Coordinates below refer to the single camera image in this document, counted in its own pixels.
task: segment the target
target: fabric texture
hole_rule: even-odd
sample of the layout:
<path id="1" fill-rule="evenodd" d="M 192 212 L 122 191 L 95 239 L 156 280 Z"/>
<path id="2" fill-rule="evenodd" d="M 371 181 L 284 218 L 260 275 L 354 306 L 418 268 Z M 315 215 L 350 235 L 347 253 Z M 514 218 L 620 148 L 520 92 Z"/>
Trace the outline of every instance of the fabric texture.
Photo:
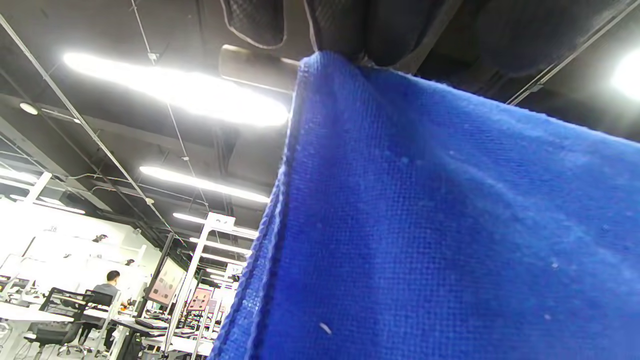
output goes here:
<path id="1" fill-rule="evenodd" d="M 294 101 L 209 359 L 638 358 L 636 144 L 331 53 Z"/>

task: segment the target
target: chair backrest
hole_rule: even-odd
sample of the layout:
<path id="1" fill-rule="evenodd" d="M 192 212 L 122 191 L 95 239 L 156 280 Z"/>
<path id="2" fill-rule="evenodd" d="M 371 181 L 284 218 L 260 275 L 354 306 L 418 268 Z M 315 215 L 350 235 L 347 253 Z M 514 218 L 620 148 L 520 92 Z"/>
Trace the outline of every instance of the chair backrest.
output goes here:
<path id="1" fill-rule="evenodd" d="M 47 298 L 40 306 L 40 311 L 58 314 L 80 321 L 86 306 L 93 294 L 74 293 L 59 288 L 51 288 Z"/>
<path id="2" fill-rule="evenodd" d="M 113 296 L 109 294 L 95 290 L 86 290 L 84 293 L 93 295 L 92 299 L 89 301 L 90 305 L 111 306 L 111 303 L 113 302 Z"/>

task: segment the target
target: person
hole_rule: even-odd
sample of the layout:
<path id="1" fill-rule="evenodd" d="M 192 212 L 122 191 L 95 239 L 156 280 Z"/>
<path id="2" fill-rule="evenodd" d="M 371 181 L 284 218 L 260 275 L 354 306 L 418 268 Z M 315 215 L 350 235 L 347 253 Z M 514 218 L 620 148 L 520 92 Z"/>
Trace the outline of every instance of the person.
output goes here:
<path id="1" fill-rule="evenodd" d="M 111 295 L 111 298 L 115 299 L 119 292 L 118 288 L 116 287 L 119 279 L 120 279 L 120 272 L 118 270 L 112 270 L 107 273 L 107 282 L 105 282 L 104 284 L 98 284 L 94 286 L 93 290 L 106 295 Z M 125 307 L 127 306 L 127 303 L 124 301 L 121 301 L 120 304 Z M 94 325 L 91 325 L 89 323 L 86 323 L 85 325 L 86 326 L 83 326 L 83 329 L 79 337 L 80 339 L 79 343 L 81 345 L 85 343 L 86 339 L 89 337 L 89 333 L 91 332 L 92 329 L 95 328 Z M 113 344 L 111 337 L 113 336 L 113 333 L 115 332 L 115 330 L 116 330 L 116 327 L 113 324 L 110 324 L 109 327 L 107 328 L 106 336 L 104 338 L 104 347 L 107 349 L 110 349 L 111 345 Z"/>

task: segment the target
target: keyboard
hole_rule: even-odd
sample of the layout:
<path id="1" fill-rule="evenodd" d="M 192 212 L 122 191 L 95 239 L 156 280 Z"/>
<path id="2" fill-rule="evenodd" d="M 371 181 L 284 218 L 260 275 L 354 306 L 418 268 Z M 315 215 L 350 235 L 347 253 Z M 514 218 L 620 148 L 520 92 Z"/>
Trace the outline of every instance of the keyboard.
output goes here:
<path id="1" fill-rule="evenodd" d="M 154 330 L 166 330 L 169 328 L 169 324 L 166 322 L 154 319 L 136 319 L 136 324 Z"/>

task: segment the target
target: screen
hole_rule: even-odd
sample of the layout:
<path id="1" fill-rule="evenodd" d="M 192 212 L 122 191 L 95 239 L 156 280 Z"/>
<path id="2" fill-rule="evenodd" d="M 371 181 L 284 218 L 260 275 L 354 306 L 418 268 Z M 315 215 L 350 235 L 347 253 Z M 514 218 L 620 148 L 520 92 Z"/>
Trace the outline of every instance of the screen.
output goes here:
<path id="1" fill-rule="evenodd" d="M 162 270 L 160 270 L 158 278 L 149 284 L 146 294 L 147 300 L 168 307 L 183 277 L 184 271 L 178 267 L 178 265 L 167 259 Z"/>

